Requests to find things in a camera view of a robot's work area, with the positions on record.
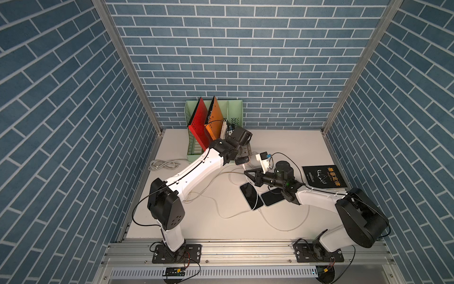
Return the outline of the black phone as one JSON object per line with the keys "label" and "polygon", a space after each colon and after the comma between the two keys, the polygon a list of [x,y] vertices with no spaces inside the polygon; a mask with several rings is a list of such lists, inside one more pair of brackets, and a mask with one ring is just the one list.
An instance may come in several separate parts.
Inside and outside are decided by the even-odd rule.
{"label": "black phone", "polygon": [[240,190],[252,211],[259,209],[264,205],[260,195],[252,184],[245,183],[240,186]]}

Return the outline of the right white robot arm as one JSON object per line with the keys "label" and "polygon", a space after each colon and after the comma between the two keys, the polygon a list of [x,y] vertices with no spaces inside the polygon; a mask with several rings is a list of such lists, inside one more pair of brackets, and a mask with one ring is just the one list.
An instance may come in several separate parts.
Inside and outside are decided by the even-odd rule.
{"label": "right white robot arm", "polygon": [[271,186],[280,190],[289,203],[321,208],[338,215],[341,225],[326,229],[313,241],[325,252],[357,244],[370,248],[389,227],[389,219],[365,192],[353,188],[345,192],[328,192],[310,188],[294,177],[289,162],[279,161],[272,172],[263,168],[244,172],[255,186]]}

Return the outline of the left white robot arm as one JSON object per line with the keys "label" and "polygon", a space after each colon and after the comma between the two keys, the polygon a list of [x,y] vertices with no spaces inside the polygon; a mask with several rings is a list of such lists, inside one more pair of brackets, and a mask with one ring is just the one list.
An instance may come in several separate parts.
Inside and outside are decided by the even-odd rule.
{"label": "left white robot arm", "polygon": [[180,228],[185,216],[183,201],[208,175],[237,160],[252,136],[250,131],[236,127],[225,139],[211,142],[198,159],[178,174],[151,183],[147,208],[160,225],[164,244],[171,252],[177,252],[185,244]]}

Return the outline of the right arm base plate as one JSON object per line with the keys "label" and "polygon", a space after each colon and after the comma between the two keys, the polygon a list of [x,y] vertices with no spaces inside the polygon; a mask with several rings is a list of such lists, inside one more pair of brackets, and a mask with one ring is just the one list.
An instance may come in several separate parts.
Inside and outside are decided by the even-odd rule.
{"label": "right arm base plate", "polygon": [[335,252],[322,251],[317,253],[312,243],[297,243],[293,246],[298,263],[344,263],[344,255],[340,249]]}

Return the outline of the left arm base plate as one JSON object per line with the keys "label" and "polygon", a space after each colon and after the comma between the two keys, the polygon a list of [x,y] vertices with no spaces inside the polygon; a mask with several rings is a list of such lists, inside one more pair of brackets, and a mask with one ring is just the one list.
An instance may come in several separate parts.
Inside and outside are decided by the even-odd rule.
{"label": "left arm base plate", "polygon": [[184,244],[176,252],[171,251],[165,244],[155,245],[153,253],[153,264],[176,264],[199,263],[201,261],[201,244]]}

